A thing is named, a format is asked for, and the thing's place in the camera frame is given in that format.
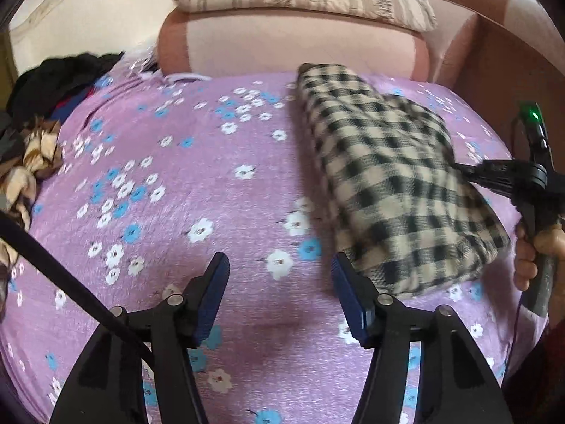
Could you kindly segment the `person's right hand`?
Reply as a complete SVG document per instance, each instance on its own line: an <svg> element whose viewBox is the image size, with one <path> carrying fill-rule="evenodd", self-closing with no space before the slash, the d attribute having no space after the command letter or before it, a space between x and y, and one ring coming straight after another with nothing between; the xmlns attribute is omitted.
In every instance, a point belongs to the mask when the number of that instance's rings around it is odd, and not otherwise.
<svg viewBox="0 0 565 424"><path fill-rule="evenodd" d="M537 234L534 239L528 239L525 225L520 222L515 230L517 242L514 259L514 283L518 290L526 291L534 278L538 275L540 267L534 261L547 255L557 259L557 271L554 275L553 293L559 297L564 296L564 231L561 226L554 225Z"/></svg>

